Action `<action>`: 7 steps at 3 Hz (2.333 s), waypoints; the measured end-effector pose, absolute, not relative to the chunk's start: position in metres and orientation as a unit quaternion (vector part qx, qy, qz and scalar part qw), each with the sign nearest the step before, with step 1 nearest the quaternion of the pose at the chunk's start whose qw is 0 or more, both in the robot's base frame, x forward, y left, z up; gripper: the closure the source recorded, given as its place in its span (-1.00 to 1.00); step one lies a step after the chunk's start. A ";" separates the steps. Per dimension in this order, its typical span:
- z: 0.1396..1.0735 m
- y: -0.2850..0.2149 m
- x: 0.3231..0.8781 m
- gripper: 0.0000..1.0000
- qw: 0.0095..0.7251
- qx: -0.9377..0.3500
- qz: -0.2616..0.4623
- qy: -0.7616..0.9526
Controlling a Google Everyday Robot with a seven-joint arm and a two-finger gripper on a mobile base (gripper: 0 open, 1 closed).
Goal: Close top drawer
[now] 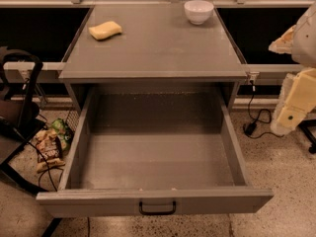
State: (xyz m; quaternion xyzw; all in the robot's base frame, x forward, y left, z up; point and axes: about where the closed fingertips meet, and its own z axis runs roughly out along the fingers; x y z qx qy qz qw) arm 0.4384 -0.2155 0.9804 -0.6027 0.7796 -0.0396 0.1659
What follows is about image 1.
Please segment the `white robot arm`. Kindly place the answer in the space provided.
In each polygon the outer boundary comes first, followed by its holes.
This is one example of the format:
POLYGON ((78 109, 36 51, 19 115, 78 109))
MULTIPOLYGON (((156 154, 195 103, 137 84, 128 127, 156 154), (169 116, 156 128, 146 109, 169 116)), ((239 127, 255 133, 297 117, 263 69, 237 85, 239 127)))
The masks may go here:
POLYGON ((316 3, 313 3, 269 51, 290 54, 304 67, 296 75, 288 73, 282 83, 271 131, 279 136, 289 134, 316 107, 316 3))

